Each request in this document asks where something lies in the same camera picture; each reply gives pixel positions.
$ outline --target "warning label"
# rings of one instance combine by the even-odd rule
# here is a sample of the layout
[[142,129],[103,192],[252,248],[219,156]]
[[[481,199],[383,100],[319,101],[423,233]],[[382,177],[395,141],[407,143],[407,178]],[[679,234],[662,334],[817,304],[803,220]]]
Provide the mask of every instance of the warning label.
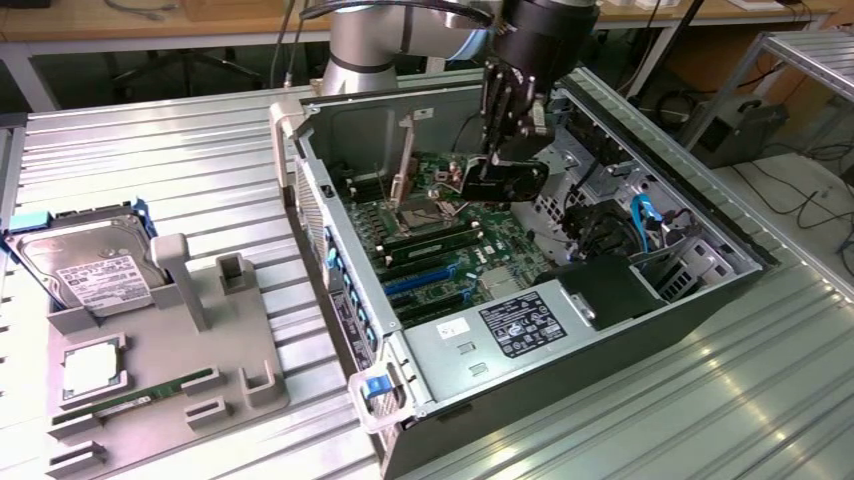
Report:
[[537,292],[481,310],[481,317],[510,358],[566,337],[566,331]]
[[122,305],[150,295],[148,284],[134,258],[111,258],[56,271],[83,306],[91,309]]

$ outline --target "power supply label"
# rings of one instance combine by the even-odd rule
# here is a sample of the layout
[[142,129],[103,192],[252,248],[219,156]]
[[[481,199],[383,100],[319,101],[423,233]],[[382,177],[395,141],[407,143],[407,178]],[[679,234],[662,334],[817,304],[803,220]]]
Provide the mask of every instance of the power supply label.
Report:
[[566,330],[537,292],[507,300],[479,313],[510,358],[566,337]]

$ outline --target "metal frame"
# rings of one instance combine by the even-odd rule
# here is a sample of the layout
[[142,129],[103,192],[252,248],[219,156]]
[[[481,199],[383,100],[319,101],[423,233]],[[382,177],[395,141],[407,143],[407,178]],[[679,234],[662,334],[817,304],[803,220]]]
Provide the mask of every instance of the metal frame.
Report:
[[[840,30],[761,33],[718,94],[679,135],[685,148],[691,149],[697,144],[723,102],[738,88],[757,58],[766,52],[854,102],[854,34]],[[767,91],[781,72],[782,69],[762,82],[757,94]]]
[[[781,13],[779,16],[755,17],[747,16],[737,18],[711,18],[695,19],[691,26],[706,25],[741,25],[758,23],[785,23],[791,21],[791,16]],[[818,14],[813,17],[813,21],[806,26],[808,30],[816,30],[828,20],[829,14]],[[646,82],[653,66],[658,61],[667,44],[673,40],[679,19],[655,20],[651,23],[653,28],[661,28],[662,32],[658,36],[650,55],[641,67],[641,72],[635,78],[629,96],[638,93],[643,83]],[[599,21],[595,30],[622,30],[646,27],[646,20],[635,21]],[[326,42],[330,40],[328,31],[303,32],[300,35],[302,42]],[[44,82],[38,69],[35,68],[32,59],[38,55],[60,55],[75,53],[103,53],[103,52],[128,52],[143,50],[170,50],[178,48],[211,48],[227,46],[247,45],[271,45],[276,41],[276,33],[238,33],[223,35],[198,35],[180,37],[158,37],[158,38],[108,38],[94,40],[71,40],[71,41],[50,41],[50,42],[0,42],[0,60],[6,63],[18,88],[20,89],[30,107],[35,112],[48,112],[59,110],[56,99]],[[288,33],[283,39],[284,43],[294,42],[294,33]],[[438,73],[445,70],[445,59],[430,58],[427,62],[427,73]]]

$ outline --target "black chair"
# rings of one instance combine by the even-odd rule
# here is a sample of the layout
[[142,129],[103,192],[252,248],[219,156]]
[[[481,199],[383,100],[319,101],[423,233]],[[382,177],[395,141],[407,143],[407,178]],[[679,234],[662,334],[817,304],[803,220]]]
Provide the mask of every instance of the black chair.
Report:
[[148,61],[139,67],[122,72],[119,69],[119,61],[114,53],[104,54],[104,60],[107,62],[107,70],[112,80],[114,97],[119,102],[127,102],[134,97],[134,87],[131,82],[162,71],[170,65],[175,63],[182,64],[183,84],[184,84],[184,96],[192,97],[195,95],[194,76],[196,74],[196,65],[206,64],[216,67],[243,78],[250,80],[252,90],[260,90],[264,88],[264,80],[258,72],[254,72],[246,67],[242,67],[235,63],[236,52],[232,47],[226,47],[224,58],[218,58],[208,52],[212,48],[190,48],[167,51],[166,54],[160,54],[156,50],[148,50]]

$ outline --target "blue pcie slot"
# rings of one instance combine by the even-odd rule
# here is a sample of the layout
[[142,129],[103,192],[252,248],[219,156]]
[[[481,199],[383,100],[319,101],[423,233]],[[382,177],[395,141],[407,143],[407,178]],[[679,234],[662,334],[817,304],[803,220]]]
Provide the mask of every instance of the blue pcie slot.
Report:
[[403,280],[402,282],[393,283],[383,288],[386,295],[394,295],[397,293],[409,292],[410,290],[423,287],[435,282],[441,282],[442,280],[447,280],[457,273],[457,264],[449,265],[442,270],[437,270],[434,272],[419,275],[415,278],[410,278],[409,280]]

